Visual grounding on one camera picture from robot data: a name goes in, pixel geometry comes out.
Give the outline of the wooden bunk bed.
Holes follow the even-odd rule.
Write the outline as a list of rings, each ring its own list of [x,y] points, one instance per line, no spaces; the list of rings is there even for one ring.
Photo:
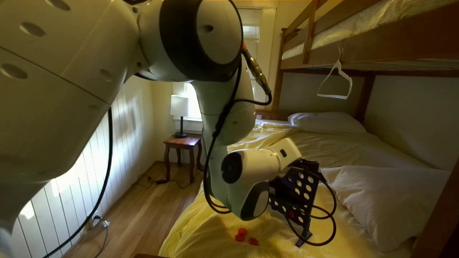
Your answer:
[[[443,29],[459,18],[459,2],[435,4],[432,10],[406,16],[311,49],[323,32],[372,10],[370,0],[342,0],[319,19],[316,11],[328,0],[312,0],[285,30],[294,33],[308,21],[300,57],[281,61],[280,69],[345,64],[406,61],[448,57],[453,39]],[[243,39],[241,15],[232,0],[153,0],[139,13],[140,44],[149,63],[147,78],[190,82],[195,89],[207,148],[203,189],[208,205],[219,214],[233,213],[251,221],[270,201],[295,197],[286,183],[300,153],[290,139],[268,149],[228,153],[228,145],[246,137],[255,124],[255,107],[271,105],[273,95],[261,67]]]

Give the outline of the yellow blanket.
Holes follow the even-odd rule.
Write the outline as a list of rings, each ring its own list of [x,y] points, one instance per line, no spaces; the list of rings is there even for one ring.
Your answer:
[[[257,120],[253,131],[229,151],[265,148],[291,134],[306,132],[287,121]],[[338,204],[334,214],[337,232],[328,245],[295,246],[296,235],[285,217],[270,207],[252,221],[242,221],[234,214],[217,214],[205,201],[203,189],[179,216],[162,244],[159,254],[174,258],[410,258],[414,241],[406,240],[392,252],[382,253],[365,229],[346,207]],[[239,228],[248,233],[244,242],[237,242]],[[249,245],[255,238],[259,246]]]

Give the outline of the wooden side table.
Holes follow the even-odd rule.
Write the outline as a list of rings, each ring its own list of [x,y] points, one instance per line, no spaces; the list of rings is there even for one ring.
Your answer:
[[[188,137],[177,138],[175,135],[171,135],[168,139],[164,141],[165,152],[164,152],[164,163],[166,166],[165,178],[167,181],[171,180],[171,165],[169,160],[169,154],[171,149],[175,149],[178,158],[178,166],[181,166],[181,150],[189,151],[189,161],[190,161],[190,183],[194,183],[194,168],[197,168],[198,171],[202,171],[202,141],[201,134],[188,134]]]

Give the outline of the blue connect four game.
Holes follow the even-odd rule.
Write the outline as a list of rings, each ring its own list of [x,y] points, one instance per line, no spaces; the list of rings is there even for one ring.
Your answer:
[[[269,181],[269,206],[279,212],[289,223],[302,227],[301,237],[296,242],[300,248],[305,240],[312,236],[309,230],[311,212],[318,188],[318,180],[303,169],[290,167],[283,177]],[[295,218],[289,219],[288,212],[294,212]]]

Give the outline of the white clothes hanger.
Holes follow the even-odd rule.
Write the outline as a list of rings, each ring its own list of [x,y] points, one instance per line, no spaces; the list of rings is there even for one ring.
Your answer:
[[[353,85],[354,85],[354,82],[353,82],[353,79],[348,75],[346,74],[346,72],[343,71],[342,69],[342,63],[341,63],[341,55],[343,54],[343,46],[342,46],[342,41],[343,40],[340,40],[338,42],[338,51],[339,51],[339,54],[338,54],[338,59],[337,61],[334,63],[334,65],[331,67],[331,70],[329,71],[328,75],[326,76],[326,78],[322,81],[322,83],[320,84],[319,88],[317,89],[317,96],[318,97],[324,97],[324,98],[334,98],[334,99],[341,99],[341,100],[347,100],[352,92],[352,89],[353,89]],[[323,87],[323,85],[325,84],[325,82],[328,80],[329,77],[331,77],[331,75],[333,74],[333,72],[337,70],[337,73],[339,76],[343,77],[345,80],[347,80],[349,82],[349,90],[347,92],[347,95],[337,95],[337,94],[322,94],[320,93],[320,90],[321,88]]]

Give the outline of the white bed sheet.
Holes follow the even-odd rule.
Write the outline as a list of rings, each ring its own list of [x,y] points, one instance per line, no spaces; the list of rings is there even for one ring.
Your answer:
[[[381,141],[373,134],[325,134],[299,132],[290,139],[303,158],[320,168],[346,165],[382,168],[429,168],[428,165]]]

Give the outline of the large white pillow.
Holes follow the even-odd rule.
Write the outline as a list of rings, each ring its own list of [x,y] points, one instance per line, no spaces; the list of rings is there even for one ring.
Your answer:
[[[450,175],[431,168],[354,165],[321,172],[384,253],[421,235]]]

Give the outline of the white power adapter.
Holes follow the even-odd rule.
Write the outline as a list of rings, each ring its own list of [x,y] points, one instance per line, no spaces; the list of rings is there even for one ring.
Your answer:
[[[106,228],[106,227],[108,227],[110,225],[110,222],[107,221],[106,219],[104,219],[102,216],[94,215],[90,225],[94,228],[98,224],[101,224],[102,227]]]

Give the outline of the table lamp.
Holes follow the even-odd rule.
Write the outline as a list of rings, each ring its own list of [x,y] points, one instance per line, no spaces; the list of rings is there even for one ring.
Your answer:
[[[170,114],[180,117],[180,127],[174,136],[175,138],[186,138],[188,134],[184,132],[184,118],[189,115],[189,98],[185,95],[171,95]]]

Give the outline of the small white pillow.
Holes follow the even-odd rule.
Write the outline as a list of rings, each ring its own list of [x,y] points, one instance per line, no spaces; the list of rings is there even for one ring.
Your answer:
[[[303,131],[328,134],[364,134],[366,129],[343,112],[293,113],[288,122]]]

